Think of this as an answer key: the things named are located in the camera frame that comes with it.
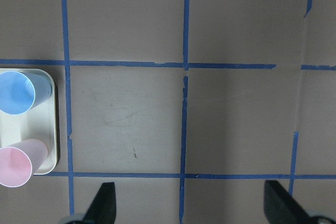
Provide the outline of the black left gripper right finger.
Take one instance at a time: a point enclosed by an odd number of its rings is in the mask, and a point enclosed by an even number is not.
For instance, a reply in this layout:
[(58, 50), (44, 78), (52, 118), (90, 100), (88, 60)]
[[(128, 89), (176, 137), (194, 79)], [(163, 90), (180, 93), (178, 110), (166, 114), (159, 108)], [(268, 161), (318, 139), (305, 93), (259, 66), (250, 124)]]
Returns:
[(264, 214), (268, 223), (309, 223), (310, 216), (277, 180), (264, 183)]

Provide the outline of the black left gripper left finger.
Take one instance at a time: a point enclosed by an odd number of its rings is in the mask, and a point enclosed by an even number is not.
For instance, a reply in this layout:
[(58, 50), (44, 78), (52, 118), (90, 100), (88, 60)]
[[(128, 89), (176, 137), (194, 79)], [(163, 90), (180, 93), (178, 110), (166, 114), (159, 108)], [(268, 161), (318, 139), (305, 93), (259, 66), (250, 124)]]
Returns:
[(116, 191), (114, 182), (103, 183), (88, 208), (83, 223), (110, 223), (116, 220)]

